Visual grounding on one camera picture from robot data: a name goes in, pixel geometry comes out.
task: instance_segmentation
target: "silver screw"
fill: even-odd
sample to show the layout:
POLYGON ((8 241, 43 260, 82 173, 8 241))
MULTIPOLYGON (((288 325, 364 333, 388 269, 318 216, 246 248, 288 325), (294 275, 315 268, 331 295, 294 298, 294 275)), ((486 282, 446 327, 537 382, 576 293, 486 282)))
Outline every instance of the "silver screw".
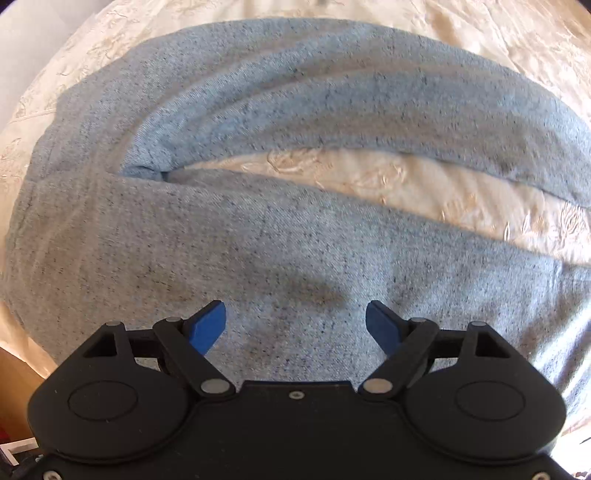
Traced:
POLYGON ((219 395, 230 390, 230 383, 223 378, 210 378, 201 384, 201 390, 211 395, 219 395))
POLYGON ((301 400, 305 396, 306 394, 300 390, 294 390, 293 392, 290 392, 290 398, 292 400, 301 400))
POLYGON ((61 475, 53 470, 48 470, 43 474, 43 480, 61 480, 61 475))
POLYGON ((363 389, 367 393, 373 394, 380 394, 380 393, 388 393, 392 390, 394 386, 390 380, 386 380, 385 378, 370 378, 363 382, 363 389))

